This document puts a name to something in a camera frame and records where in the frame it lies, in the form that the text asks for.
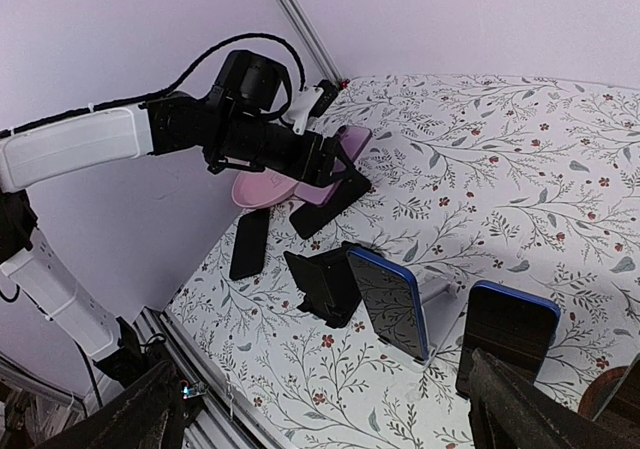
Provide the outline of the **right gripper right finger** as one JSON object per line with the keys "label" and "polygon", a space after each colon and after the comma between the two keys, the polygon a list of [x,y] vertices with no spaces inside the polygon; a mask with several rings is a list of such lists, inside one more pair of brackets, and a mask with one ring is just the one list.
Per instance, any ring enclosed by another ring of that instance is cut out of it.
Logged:
{"label": "right gripper right finger", "polygon": [[469,421],[477,448],[637,448],[555,402],[493,355],[472,354]]}

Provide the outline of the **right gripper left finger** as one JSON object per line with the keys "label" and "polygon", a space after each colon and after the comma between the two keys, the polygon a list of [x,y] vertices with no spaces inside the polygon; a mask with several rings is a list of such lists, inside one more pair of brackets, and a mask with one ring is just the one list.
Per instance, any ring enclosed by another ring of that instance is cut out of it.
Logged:
{"label": "right gripper left finger", "polygon": [[155,365],[102,409],[41,448],[180,448],[185,430],[181,379],[170,361]]}

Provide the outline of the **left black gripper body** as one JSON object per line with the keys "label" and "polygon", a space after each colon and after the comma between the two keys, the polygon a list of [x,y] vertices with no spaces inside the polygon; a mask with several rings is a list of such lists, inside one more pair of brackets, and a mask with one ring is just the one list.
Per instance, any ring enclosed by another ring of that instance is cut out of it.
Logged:
{"label": "left black gripper body", "polygon": [[335,136],[325,138],[306,131],[299,137],[299,142],[298,159],[294,164],[297,181],[314,187],[327,187],[342,178],[342,172],[334,170],[341,148]]}

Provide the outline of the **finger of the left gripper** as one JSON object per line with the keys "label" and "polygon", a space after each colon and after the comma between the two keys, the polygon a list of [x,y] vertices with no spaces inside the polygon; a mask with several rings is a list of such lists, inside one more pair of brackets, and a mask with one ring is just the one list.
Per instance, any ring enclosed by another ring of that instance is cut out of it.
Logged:
{"label": "finger of the left gripper", "polygon": [[330,137],[327,140],[328,182],[337,183],[355,173],[355,161],[364,147],[364,136],[348,136],[343,139]]}

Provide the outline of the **pink phone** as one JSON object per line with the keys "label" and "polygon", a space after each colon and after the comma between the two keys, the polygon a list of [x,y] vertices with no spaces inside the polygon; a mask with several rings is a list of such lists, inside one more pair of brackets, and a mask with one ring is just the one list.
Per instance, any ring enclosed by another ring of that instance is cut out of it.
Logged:
{"label": "pink phone", "polygon": [[[346,155],[352,162],[355,162],[372,137],[370,129],[361,126],[342,126],[337,132],[338,137]],[[334,182],[329,186],[320,188],[308,184],[299,183],[294,190],[294,195],[315,206],[325,205],[338,189],[340,181]]]}

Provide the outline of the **blue phone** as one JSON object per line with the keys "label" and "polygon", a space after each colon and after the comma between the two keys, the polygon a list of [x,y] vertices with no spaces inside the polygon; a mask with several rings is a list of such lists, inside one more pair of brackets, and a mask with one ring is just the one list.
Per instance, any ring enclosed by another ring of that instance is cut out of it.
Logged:
{"label": "blue phone", "polygon": [[349,249],[347,261],[375,334],[425,363],[430,355],[429,339],[414,274],[362,247]]}
{"label": "blue phone", "polygon": [[476,349],[493,355],[528,382],[535,382],[560,316],[560,307],[549,299],[487,280],[476,282],[466,308],[457,394],[469,397],[472,353]]}

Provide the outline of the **dark round base stand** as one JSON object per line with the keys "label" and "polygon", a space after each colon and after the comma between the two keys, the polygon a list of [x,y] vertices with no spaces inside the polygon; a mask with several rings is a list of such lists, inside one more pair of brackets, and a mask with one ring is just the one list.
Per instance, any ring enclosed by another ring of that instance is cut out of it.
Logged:
{"label": "dark round base stand", "polygon": [[639,364],[608,369],[585,390],[578,413],[597,420],[605,413],[639,421]]}

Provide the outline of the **white silver stand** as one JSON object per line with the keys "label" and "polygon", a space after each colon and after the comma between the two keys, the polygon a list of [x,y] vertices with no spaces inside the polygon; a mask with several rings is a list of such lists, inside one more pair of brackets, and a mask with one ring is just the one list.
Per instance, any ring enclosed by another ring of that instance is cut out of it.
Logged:
{"label": "white silver stand", "polygon": [[549,350],[538,372],[536,383],[538,385],[557,382],[562,372],[562,355],[557,350]]}
{"label": "white silver stand", "polygon": [[415,307],[409,295],[394,297],[385,309],[389,333],[378,334],[381,350],[411,371],[426,369],[444,347],[461,313],[469,292],[450,277],[428,277],[417,283]]}

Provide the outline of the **black folding phone stand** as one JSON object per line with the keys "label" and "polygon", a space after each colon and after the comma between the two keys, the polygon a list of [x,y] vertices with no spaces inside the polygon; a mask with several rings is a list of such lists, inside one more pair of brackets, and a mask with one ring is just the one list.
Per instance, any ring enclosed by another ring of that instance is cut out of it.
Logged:
{"label": "black folding phone stand", "polygon": [[358,244],[344,241],[338,248],[311,257],[284,252],[296,287],[303,293],[299,311],[318,317],[333,329],[348,325],[361,302],[347,260],[348,250],[355,247]]}

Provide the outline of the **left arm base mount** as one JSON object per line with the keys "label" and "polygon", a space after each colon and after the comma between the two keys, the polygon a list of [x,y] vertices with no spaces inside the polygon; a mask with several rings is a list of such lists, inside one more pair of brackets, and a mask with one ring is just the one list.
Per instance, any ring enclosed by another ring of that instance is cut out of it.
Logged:
{"label": "left arm base mount", "polygon": [[94,366],[110,379],[128,388],[140,377],[161,362],[172,362],[177,369],[180,391],[185,403],[184,420],[187,426],[196,421],[205,408],[202,396],[206,386],[188,376],[169,352],[168,338],[163,333],[152,334],[141,343],[134,328],[122,317],[116,322],[120,330],[116,340],[116,350],[94,363]]}

